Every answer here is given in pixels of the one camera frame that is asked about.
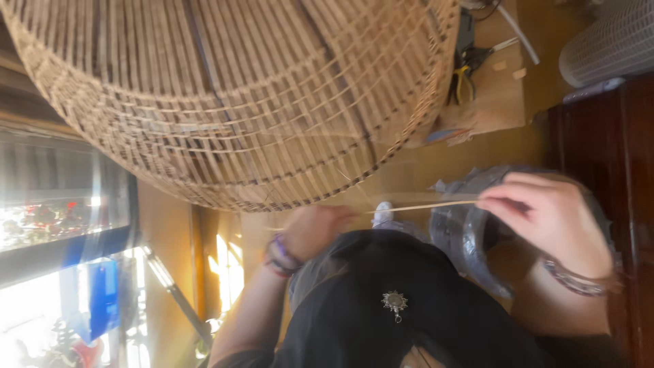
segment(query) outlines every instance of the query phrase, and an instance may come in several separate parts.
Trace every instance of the woven rattan strip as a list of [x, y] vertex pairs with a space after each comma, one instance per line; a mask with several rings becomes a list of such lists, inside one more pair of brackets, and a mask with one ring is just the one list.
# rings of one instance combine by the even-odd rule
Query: woven rattan strip
[[454, 0], [0, 0], [37, 88], [139, 179], [279, 211], [371, 175], [445, 99]]

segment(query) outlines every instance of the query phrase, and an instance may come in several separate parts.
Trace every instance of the sneaker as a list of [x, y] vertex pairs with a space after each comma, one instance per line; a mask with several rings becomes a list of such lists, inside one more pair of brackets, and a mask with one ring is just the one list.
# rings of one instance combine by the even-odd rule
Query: sneaker
[[[391, 208], [393, 208], [393, 205], [390, 202], [382, 202], [377, 206], [377, 211], [390, 210]], [[375, 213], [375, 217], [373, 217], [372, 221], [370, 222], [372, 223], [372, 227], [374, 229], [377, 225], [392, 220], [393, 220], [392, 212], [377, 212]]]

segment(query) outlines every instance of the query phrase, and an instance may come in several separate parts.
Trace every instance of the white cable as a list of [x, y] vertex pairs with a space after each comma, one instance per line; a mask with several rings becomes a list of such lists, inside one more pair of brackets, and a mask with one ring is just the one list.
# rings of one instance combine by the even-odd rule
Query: white cable
[[511, 28], [513, 28], [513, 31], [520, 37], [520, 42], [525, 46], [527, 49], [527, 52], [529, 53], [529, 56], [531, 56], [532, 60], [534, 61], [534, 65], [540, 64], [540, 59], [538, 58], [538, 55], [536, 54], [536, 51], [534, 50], [534, 47], [531, 45], [529, 40], [527, 39], [527, 36], [523, 33], [523, 31], [520, 29], [520, 26], [518, 26], [518, 23], [513, 19], [511, 14], [509, 14], [508, 11], [502, 6], [501, 3], [498, 3], [498, 0], [493, 1], [495, 6], [497, 6], [497, 10], [502, 13], [502, 16], [506, 21], [509, 23]]

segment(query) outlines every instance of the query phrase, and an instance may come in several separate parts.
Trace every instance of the sun-shaped pendant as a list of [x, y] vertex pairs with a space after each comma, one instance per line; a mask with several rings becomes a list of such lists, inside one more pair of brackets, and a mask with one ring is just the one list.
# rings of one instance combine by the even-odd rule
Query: sun-shaped pendant
[[395, 323], [402, 322], [402, 317], [400, 317], [400, 312], [407, 307], [407, 301], [404, 297], [404, 294], [399, 294], [397, 291], [389, 291], [385, 293], [384, 299], [381, 299], [381, 302], [384, 303], [384, 308], [388, 308], [395, 313]]

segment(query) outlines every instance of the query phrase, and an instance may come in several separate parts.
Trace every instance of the dark wooden furniture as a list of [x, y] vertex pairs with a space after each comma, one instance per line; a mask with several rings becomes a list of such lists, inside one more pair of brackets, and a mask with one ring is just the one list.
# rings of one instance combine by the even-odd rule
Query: dark wooden furniture
[[548, 111], [551, 166], [592, 190], [622, 260], [625, 288], [610, 300], [615, 340], [637, 367], [654, 367], [654, 75]]

